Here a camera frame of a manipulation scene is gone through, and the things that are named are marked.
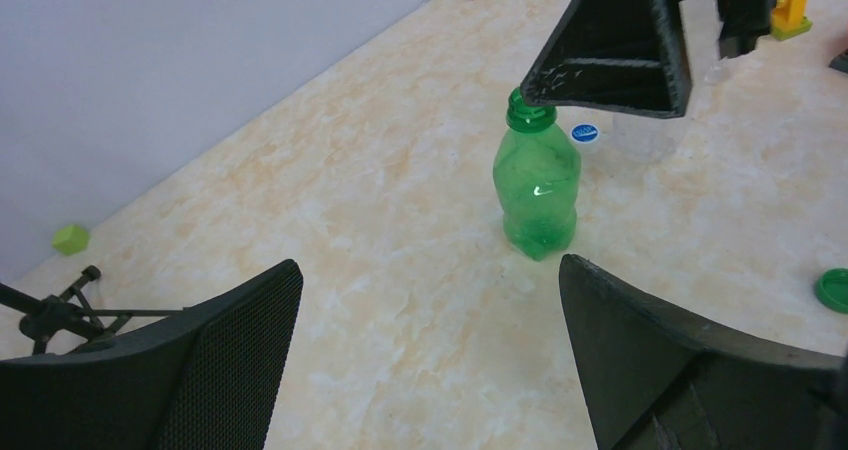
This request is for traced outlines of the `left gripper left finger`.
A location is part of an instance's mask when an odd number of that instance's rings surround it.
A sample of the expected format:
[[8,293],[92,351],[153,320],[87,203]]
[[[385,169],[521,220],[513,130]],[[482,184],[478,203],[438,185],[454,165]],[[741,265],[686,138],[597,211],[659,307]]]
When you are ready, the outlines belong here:
[[261,449],[303,276],[283,261],[162,320],[1,364],[5,449]]

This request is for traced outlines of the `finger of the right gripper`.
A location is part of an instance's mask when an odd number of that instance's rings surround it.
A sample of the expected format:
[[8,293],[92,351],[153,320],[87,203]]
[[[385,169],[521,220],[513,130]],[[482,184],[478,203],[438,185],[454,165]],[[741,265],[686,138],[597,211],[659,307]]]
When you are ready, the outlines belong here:
[[681,0],[571,0],[521,83],[533,106],[685,115],[692,77]]

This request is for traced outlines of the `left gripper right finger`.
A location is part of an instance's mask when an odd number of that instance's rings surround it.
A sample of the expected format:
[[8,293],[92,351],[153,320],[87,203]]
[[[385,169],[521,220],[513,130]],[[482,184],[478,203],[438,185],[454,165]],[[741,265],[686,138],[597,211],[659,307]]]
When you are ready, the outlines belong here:
[[843,449],[847,361],[766,340],[575,255],[564,318],[601,449]]

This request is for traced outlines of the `clear bottle blue-white cap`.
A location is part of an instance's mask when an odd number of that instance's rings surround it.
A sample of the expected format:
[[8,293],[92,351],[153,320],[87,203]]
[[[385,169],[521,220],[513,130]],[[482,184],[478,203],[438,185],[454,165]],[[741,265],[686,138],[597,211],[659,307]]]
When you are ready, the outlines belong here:
[[614,113],[610,145],[636,163],[656,163],[675,153],[688,130],[708,113],[711,95],[735,70],[735,59],[721,59],[694,73],[686,115],[654,119]]

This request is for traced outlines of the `green plastic bottle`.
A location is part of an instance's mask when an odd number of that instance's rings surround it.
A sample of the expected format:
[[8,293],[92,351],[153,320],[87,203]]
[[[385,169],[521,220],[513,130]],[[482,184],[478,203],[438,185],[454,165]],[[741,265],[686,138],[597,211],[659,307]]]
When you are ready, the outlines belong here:
[[508,97],[505,121],[493,163],[503,231],[541,261],[566,250],[576,233],[581,155],[557,124],[557,109],[529,105],[519,88]]

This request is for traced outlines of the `green bottle cap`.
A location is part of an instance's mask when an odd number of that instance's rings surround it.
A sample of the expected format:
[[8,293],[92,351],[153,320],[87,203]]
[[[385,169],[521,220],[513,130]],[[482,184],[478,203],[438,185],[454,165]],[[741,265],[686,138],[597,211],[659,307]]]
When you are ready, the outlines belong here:
[[818,301],[828,309],[848,313],[848,270],[832,268],[823,272],[816,280],[814,294]]

